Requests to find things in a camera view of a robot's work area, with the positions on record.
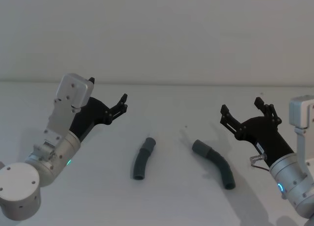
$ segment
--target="curved tube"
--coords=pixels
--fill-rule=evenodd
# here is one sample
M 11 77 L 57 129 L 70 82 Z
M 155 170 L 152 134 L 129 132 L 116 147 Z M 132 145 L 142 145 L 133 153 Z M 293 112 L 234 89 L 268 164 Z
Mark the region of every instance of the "curved tube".
M 220 170 L 222 183 L 227 190 L 235 188 L 236 183 L 228 162 L 218 152 L 207 146 L 200 140 L 196 140 L 192 146 L 192 150 L 213 162 Z
M 153 152 L 155 145 L 156 141 L 154 139 L 146 138 L 135 160 L 133 169 L 133 179 L 143 180 L 145 178 L 146 163 L 151 153 Z

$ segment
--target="white wall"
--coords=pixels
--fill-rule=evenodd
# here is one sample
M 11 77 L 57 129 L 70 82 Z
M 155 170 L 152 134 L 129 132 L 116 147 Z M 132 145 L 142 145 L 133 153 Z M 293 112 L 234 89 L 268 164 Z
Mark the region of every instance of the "white wall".
M 313 85 L 314 0 L 0 0 L 0 80 Z

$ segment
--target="blue led light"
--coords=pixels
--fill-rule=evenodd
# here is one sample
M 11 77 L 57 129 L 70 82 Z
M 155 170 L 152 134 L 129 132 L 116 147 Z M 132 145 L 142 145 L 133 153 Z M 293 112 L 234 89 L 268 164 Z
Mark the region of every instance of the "blue led light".
M 278 188 L 279 188 L 279 190 L 280 190 L 280 192 L 284 192 L 284 187 L 282 186 L 282 184 L 281 183 L 278 183 Z

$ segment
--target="rubber tube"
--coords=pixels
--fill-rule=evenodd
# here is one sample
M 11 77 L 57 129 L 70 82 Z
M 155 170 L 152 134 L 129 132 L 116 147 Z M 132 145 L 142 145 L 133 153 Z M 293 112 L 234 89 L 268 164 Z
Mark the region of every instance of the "rubber tube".
M 234 176 L 228 162 L 213 148 L 196 140 L 192 146 L 193 152 L 213 162 L 221 173 L 222 183 L 225 189 L 231 190 L 236 186 Z
M 133 169 L 133 179 L 143 180 L 145 178 L 146 163 L 151 153 L 153 152 L 155 145 L 156 141 L 154 139 L 146 138 L 135 160 Z

